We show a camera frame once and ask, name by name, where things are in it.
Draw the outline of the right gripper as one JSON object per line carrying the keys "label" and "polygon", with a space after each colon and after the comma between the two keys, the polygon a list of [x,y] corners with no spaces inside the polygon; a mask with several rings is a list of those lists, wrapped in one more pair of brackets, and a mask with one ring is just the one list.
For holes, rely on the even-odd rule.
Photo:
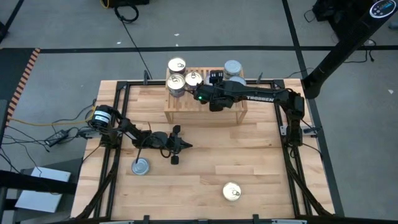
{"label": "right gripper", "polygon": [[196,88],[186,88],[185,91],[194,95],[194,99],[201,104],[209,104],[211,112],[232,108],[234,101],[224,95],[224,75],[222,70],[211,70],[205,80],[197,84]]}

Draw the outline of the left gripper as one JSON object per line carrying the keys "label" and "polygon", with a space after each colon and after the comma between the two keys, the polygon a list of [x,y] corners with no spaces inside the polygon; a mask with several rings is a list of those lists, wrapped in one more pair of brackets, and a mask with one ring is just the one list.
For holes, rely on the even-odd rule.
{"label": "left gripper", "polygon": [[173,127],[172,132],[169,135],[168,141],[167,141],[167,147],[169,149],[169,152],[171,153],[171,159],[170,163],[172,165],[178,165],[179,163],[179,156],[178,154],[180,151],[184,151],[186,149],[192,148],[192,144],[185,142],[184,140],[180,139],[178,134],[181,130],[180,125],[175,125]]}

